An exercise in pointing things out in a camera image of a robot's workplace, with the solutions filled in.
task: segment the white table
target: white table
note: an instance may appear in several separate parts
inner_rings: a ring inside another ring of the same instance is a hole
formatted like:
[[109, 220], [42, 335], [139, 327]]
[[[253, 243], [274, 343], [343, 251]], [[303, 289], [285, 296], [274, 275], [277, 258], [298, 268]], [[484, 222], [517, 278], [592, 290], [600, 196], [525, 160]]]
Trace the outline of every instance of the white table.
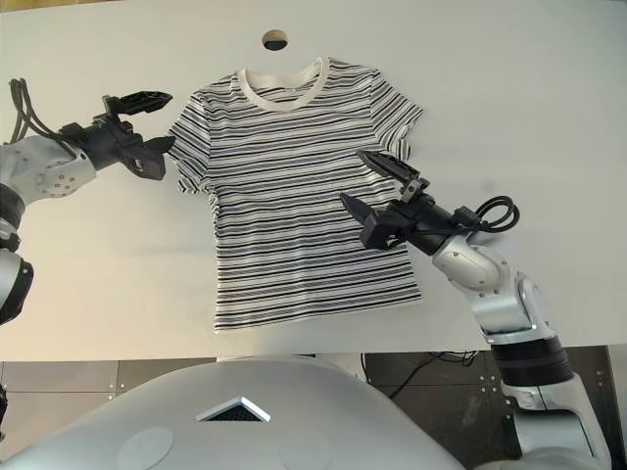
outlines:
[[[237, 68], [295, 71], [325, 54], [378, 66], [426, 110], [411, 138], [412, 163], [433, 182], [442, 206], [476, 207], [497, 194], [519, 203], [523, 219], [509, 254], [544, 288], [563, 342], [625, 342], [623, 4], [246, 5], [237, 22], [225, 19], [241, 2], [200, 0], [3, 14], [1, 39], [15, 47], [3, 49], [2, 82], [26, 77], [38, 113], [53, 127], [87, 124], [102, 112], [103, 94], [162, 89], [175, 97], [165, 110], [131, 119], [153, 136], [191, 91]], [[272, 27], [290, 37], [274, 55], [260, 45]], [[1, 103], [6, 137], [13, 122], [8, 89]], [[214, 334], [209, 205], [177, 194], [169, 170], [157, 184], [112, 167], [66, 200], [28, 208], [20, 253], [36, 278], [23, 314], [0, 328], [0, 360], [484, 347], [461, 295], [420, 254], [419, 307]]]

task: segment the t-shirt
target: t-shirt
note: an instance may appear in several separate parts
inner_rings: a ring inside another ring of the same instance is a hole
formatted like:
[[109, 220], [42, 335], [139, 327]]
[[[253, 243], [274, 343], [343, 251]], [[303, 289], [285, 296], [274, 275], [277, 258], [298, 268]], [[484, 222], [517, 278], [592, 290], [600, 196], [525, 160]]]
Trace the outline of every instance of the t-shirt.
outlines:
[[191, 95], [169, 154], [178, 188], [213, 204], [217, 330], [421, 300], [407, 247], [366, 250], [340, 201], [397, 197], [356, 150], [407, 159], [421, 113], [379, 70], [335, 59], [289, 76], [242, 70]]

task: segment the wire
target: wire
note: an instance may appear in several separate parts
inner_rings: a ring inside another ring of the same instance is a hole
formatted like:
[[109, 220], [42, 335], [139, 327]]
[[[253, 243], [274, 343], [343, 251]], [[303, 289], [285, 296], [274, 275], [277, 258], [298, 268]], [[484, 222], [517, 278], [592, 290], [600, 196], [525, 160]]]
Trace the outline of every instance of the wire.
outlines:
[[[493, 209], [506, 208], [506, 213], [496, 220], [488, 221], [483, 217]], [[418, 235], [469, 235], [476, 232], [500, 233], [510, 230], [520, 220], [520, 210], [510, 196], [497, 196], [483, 203], [475, 211], [478, 220], [472, 224], [460, 223], [456, 227], [445, 230], [417, 230]]]
[[434, 352], [430, 352], [430, 354], [436, 357], [438, 360], [442, 362], [449, 362], [451, 364], [461, 364], [464, 367], [470, 367], [474, 362], [474, 359], [479, 355], [479, 351], [464, 351], [464, 352], [454, 352], [454, 351], [445, 351], [442, 352], [441, 355], [437, 355]]
[[415, 374], [417, 374], [417, 373], [418, 373], [418, 371], [419, 371], [420, 369], [422, 369], [423, 367], [425, 367], [425, 366], [429, 365], [431, 362], [433, 362], [433, 361], [435, 361], [435, 360], [438, 360], [438, 359], [439, 359], [442, 355], [444, 355], [445, 353], [444, 353], [444, 352], [432, 352], [431, 354], [432, 354], [432, 356], [431, 356], [430, 358], [428, 358], [427, 360], [422, 361], [421, 363], [419, 363], [419, 364], [415, 367], [415, 369], [411, 372], [411, 374], [408, 376], [408, 378], [407, 378], [407, 379], [405, 379], [405, 381], [404, 381], [404, 382], [403, 382], [403, 383], [402, 383], [402, 384], [401, 384], [401, 385], [400, 385], [400, 386], [399, 386], [399, 387], [398, 387], [398, 388], [397, 388], [394, 392], [392, 392], [390, 395], [388, 395], [388, 399], [390, 399], [390, 400], [395, 399], [395, 398], [396, 398], [396, 396], [397, 396], [400, 392], [402, 392], [402, 391], [403, 391], [403, 389], [407, 386], [407, 384], [408, 384], [409, 382], [411, 382], [411, 379], [413, 378], [413, 376], [414, 376]]
[[[20, 107], [22, 107], [22, 97], [20, 97]], [[13, 128], [13, 134], [11, 134], [11, 141], [10, 143], [15, 143], [18, 140], [20, 140], [18, 137], [20, 135], [20, 132], [22, 131], [22, 123], [24, 122], [24, 120], [22, 119], [22, 116], [20, 116], [20, 113], [18, 113], [18, 115], [16, 116], [16, 125]]]
[[361, 361], [362, 361], [362, 371], [363, 371], [363, 376], [365, 377], [365, 382], [369, 384], [370, 377], [368, 377], [368, 371], [365, 369], [365, 353], [364, 352], [362, 352]]
[[[500, 233], [510, 230], [518, 220], [520, 220], [520, 211], [516, 204], [513, 203], [513, 199], [510, 196], [497, 196], [495, 198], [489, 199], [485, 203], [483, 203], [479, 208], [475, 211], [479, 217], [483, 218], [489, 211], [494, 208], [504, 207], [506, 208], [506, 213], [492, 222], [486, 222], [484, 220], [481, 221], [481, 232], [488, 233]], [[511, 221], [505, 225], [502, 225], [506, 220], [511, 217]]]
[[23, 78], [20, 78], [20, 85], [22, 86], [22, 94], [24, 95], [24, 103], [26, 104], [26, 112], [29, 116], [32, 117], [32, 119], [39, 124], [39, 126], [46, 132], [48, 132], [51, 135], [57, 135], [59, 136], [59, 134], [57, 134], [56, 132], [54, 132], [53, 130], [50, 129], [50, 127], [48, 127], [46, 124], [44, 124], [41, 119], [37, 116], [37, 114], [35, 113], [34, 109], [32, 108], [32, 103], [30, 102], [30, 95], [28, 94], [28, 87], [26, 86], [26, 80], [24, 80]]
[[11, 87], [11, 97], [13, 99], [13, 104], [18, 113], [18, 117], [16, 118], [16, 126], [11, 137], [11, 143], [15, 143], [18, 140], [23, 139], [29, 129], [33, 130], [35, 133], [41, 135], [42, 137], [46, 137], [60, 143], [71, 140], [65, 135], [53, 132], [37, 116], [30, 101], [30, 95], [28, 94], [26, 81], [23, 78], [20, 78], [19, 80], [13, 78], [9, 82], [9, 85]]

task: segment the t-shirt sleeve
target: t-shirt sleeve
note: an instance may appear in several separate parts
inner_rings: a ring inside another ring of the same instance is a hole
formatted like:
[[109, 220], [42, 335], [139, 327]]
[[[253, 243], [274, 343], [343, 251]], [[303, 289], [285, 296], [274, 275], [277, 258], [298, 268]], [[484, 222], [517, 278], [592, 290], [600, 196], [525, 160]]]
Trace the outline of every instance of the t-shirt sleeve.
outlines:
[[410, 157], [407, 135], [422, 115], [422, 108], [397, 91], [379, 70], [372, 77], [370, 116], [381, 146], [399, 159]]
[[169, 130], [174, 145], [168, 154], [174, 160], [180, 177], [176, 183], [182, 193], [210, 193], [207, 178], [211, 140], [205, 106], [200, 96], [193, 94], [183, 112]]

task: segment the white collar trim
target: white collar trim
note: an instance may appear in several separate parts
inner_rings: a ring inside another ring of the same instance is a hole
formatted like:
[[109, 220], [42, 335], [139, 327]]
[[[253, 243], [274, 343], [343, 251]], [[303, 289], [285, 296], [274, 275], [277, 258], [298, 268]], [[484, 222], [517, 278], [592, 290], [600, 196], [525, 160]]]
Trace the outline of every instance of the white collar trim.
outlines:
[[[309, 103], [326, 83], [329, 72], [329, 60], [327, 58], [318, 57], [315, 62], [303, 70], [290, 75], [273, 75], [271, 73], [259, 73], [243, 69], [237, 73], [239, 86], [246, 97], [259, 106], [268, 111], [293, 111], [305, 106]], [[304, 95], [294, 101], [277, 103], [259, 96], [253, 88], [297, 88], [303, 86], [318, 75], [313, 87]]]

